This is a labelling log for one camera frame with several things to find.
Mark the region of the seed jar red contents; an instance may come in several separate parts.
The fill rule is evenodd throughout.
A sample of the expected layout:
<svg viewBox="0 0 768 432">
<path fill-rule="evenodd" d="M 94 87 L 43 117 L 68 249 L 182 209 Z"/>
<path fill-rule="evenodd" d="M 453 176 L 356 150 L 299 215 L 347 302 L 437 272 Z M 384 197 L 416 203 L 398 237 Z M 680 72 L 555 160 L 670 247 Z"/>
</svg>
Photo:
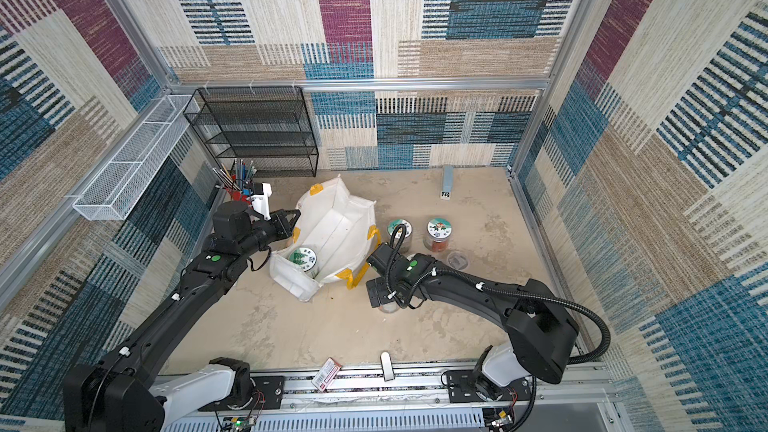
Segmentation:
<svg viewBox="0 0 768 432">
<path fill-rule="evenodd" d="M 426 225 L 425 247 L 434 253 L 445 251 L 448 248 L 452 232 L 453 226 L 447 219 L 432 218 Z"/>
</svg>

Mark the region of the small orange seed jar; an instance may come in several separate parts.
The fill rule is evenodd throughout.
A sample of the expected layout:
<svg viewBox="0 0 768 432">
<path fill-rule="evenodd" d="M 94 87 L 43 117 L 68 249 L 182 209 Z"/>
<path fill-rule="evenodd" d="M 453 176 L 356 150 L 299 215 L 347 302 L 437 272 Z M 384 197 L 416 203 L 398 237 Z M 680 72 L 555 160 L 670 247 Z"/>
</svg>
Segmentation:
<svg viewBox="0 0 768 432">
<path fill-rule="evenodd" d="M 462 251 L 451 251 L 446 257 L 446 264 L 458 271 L 465 271 L 469 267 L 469 257 Z"/>
</svg>

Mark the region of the seed jar green label lid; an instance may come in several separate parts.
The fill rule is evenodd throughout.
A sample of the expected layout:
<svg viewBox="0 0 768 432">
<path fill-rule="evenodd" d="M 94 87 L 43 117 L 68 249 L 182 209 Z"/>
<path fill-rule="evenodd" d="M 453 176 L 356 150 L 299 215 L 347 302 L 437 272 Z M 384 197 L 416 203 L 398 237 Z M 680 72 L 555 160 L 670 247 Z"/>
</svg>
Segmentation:
<svg viewBox="0 0 768 432">
<path fill-rule="evenodd" d="M 402 218 L 392 220 L 387 226 L 389 245 L 395 247 L 400 244 L 399 251 L 406 253 L 411 248 L 412 243 L 412 224 Z"/>
</svg>

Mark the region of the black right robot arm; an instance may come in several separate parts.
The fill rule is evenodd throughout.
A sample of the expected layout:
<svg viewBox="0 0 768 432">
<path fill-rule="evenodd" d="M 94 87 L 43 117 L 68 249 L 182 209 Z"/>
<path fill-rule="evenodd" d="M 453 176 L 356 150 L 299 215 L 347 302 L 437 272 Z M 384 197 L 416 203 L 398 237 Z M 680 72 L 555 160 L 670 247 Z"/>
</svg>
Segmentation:
<svg viewBox="0 0 768 432">
<path fill-rule="evenodd" d="M 414 298 L 443 302 L 504 331 L 506 340 L 488 347 L 472 372 L 475 393 L 482 399 L 497 400 L 512 382 L 527 377 L 549 384 L 562 381 L 579 335 L 572 314 L 581 306 L 554 296 L 544 283 L 487 282 L 429 255 L 408 259 L 387 244 L 378 246 L 366 264 L 379 274 L 366 284 L 373 307 L 413 309 Z"/>
</svg>

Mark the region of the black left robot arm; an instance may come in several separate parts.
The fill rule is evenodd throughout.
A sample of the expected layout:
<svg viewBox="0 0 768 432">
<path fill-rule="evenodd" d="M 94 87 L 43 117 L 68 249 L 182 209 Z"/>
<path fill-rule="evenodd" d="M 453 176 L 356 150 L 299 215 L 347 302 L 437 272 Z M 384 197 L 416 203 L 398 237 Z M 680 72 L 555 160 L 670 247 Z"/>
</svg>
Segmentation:
<svg viewBox="0 0 768 432">
<path fill-rule="evenodd" d="M 255 386 L 247 363 L 212 360 L 164 385 L 162 366 L 203 314 L 253 267 L 251 257 L 292 237 L 297 209 L 268 215 L 242 201 L 221 204 L 214 231 L 185 267 L 173 293 L 95 365 L 76 365 L 63 381 L 68 431 L 160 431 L 211 403 L 249 407 Z"/>
</svg>

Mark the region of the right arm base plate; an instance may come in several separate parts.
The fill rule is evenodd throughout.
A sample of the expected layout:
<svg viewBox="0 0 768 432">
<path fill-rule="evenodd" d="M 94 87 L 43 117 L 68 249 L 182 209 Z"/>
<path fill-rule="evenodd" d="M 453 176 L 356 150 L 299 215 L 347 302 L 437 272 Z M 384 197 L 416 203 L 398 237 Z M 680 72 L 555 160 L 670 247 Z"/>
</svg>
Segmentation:
<svg viewBox="0 0 768 432">
<path fill-rule="evenodd" d="M 441 374 L 441 383 L 448 392 L 450 403 L 528 401 L 531 397 L 531 380 L 518 379 L 506 387 L 495 387 L 490 392 L 477 388 L 470 369 L 447 370 Z"/>
</svg>

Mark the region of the white canvas bag yellow handles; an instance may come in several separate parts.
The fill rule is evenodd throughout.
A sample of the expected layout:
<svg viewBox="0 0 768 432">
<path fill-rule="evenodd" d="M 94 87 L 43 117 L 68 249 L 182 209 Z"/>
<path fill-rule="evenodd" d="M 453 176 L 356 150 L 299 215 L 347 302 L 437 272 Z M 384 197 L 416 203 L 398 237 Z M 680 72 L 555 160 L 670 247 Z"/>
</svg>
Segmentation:
<svg viewBox="0 0 768 432">
<path fill-rule="evenodd" d="M 370 266 L 366 258 L 382 242 L 372 200 L 353 195 L 339 176 L 313 185 L 297 202 L 301 211 L 288 247 L 268 262 L 270 277 L 301 302 L 321 287 L 342 282 L 357 287 Z M 314 278 L 288 257 L 298 247 L 313 249 L 318 258 Z"/>
</svg>

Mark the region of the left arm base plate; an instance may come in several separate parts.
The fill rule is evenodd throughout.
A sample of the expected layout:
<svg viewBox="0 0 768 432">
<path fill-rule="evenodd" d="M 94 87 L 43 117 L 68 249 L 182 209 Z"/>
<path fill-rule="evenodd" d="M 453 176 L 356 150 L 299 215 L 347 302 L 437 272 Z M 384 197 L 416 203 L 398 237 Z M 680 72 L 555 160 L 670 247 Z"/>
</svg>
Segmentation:
<svg viewBox="0 0 768 432">
<path fill-rule="evenodd" d="M 282 405 L 285 376 L 252 376 L 249 392 L 244 398 L 227 398 L 222 401 L 209 403 L 199 409 L 199 412 L 228 412 L 237 413 L 278 410 Z"/>
</svg>

